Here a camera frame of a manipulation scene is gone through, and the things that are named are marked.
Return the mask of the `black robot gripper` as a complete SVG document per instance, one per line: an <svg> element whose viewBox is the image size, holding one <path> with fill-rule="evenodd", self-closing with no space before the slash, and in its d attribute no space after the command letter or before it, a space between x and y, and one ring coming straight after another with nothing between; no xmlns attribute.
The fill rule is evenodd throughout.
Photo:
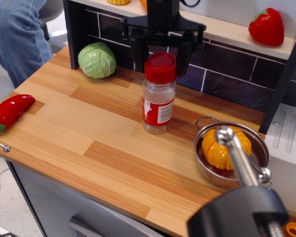
<svg viewBox="0 0 296 237"><path fill-rule="evenodd" d="M179 77L186 74L192 53L202 49L206 26L185 19L180 15L180 3L184 0L148 0L148 12L144 16L124 17L123 39L129 41L136 69L143 73L144 63L149 56L148 45L172 46L178 48L176 63Z"/></svg>

